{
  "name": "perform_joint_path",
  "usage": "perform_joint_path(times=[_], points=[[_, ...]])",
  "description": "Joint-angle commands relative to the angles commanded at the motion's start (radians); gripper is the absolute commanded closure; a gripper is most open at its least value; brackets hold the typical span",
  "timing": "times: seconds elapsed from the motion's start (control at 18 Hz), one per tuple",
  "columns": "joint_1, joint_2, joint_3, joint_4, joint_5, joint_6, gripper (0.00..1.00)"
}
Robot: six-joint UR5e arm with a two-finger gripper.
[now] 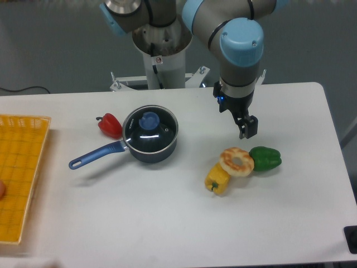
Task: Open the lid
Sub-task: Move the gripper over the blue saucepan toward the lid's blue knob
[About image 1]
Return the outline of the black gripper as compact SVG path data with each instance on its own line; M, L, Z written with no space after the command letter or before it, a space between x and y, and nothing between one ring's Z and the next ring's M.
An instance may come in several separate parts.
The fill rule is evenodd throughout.
M235 124L239 128L239 138L251 138L258 132L258 119L248 115L248 108L253 100L254 92L245 97L231 97L223 92L221 82L216 82L213 87L213 96L219 105L219 112L230 111Z

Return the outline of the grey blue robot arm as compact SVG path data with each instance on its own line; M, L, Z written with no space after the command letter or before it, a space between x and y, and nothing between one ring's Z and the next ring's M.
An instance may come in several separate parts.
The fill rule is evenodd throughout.
M118 36L132 35L142 53L150 89L183 88L185 51L198 38L217 58L220 78L213 95L221 112L230 111L240 138L258 131L249 114L264 50L258 19L286 1L187 1L181 12L175 1L102 1L100 10Z

